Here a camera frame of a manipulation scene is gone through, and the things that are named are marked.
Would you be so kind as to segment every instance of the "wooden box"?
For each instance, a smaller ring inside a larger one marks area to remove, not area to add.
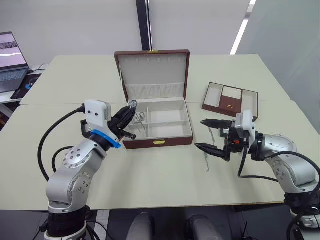
[[[190,145],[193,132],[186,105],[188,50],[117,51],[115,62],[127,102],[137,101],[126,131],[127,149]]]
[[[202,109],[231,117],[251,110],[255,121],[258,118],[258,93],[210,82]]]

